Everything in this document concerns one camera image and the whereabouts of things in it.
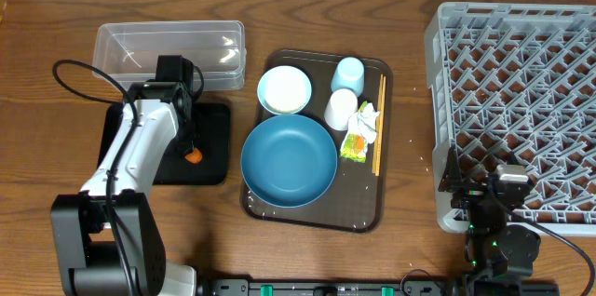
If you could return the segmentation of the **orange carrot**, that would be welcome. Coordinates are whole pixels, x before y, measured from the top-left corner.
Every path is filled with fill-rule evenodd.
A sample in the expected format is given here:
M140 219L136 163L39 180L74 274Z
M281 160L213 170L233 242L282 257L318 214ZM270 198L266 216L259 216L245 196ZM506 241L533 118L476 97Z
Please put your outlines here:
M193 151L187 154L184 158L191 164L198 164L202 161L203 154L197 148L194 148Z

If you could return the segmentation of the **blue plate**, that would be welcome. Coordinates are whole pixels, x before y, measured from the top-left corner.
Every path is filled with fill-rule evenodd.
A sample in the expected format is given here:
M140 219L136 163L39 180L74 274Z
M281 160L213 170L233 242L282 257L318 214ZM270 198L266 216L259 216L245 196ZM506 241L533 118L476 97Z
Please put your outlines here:
M240 167L244 182L258 198L279 208L299 208L332 186L338 152L319 122L284 114L252 130L242 148Z

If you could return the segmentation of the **light blue rice bowl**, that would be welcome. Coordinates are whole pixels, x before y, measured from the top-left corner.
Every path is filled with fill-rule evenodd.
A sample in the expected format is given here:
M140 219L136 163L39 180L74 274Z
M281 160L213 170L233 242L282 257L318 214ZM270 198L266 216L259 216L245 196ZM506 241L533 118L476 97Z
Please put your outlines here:
M299 68L281 65L269 69L257 86L257 97L270 114L297 114L309 103L312 85Z

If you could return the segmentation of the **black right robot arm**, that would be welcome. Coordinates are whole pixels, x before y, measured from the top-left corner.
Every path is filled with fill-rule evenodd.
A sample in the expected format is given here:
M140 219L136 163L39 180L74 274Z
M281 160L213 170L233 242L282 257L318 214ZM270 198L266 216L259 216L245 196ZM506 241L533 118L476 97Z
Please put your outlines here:
M533 188L525 168L512 155L481 181L464 178L456 149L450 148L439 184L451 193L451 207L467 212L465 259L472 270L450 280L445 295L520 295L522 281L533 273L540 236L508 215Z

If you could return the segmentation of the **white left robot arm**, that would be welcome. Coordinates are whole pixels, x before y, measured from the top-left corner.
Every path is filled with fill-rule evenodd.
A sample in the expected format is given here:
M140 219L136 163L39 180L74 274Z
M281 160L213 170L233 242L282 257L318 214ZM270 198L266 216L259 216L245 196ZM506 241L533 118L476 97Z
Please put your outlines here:
M197 273L170 262L148 195L162 157L191 121L182 82L134 83L122 121L93 176L58 195L50 219L67 295L193 295Z

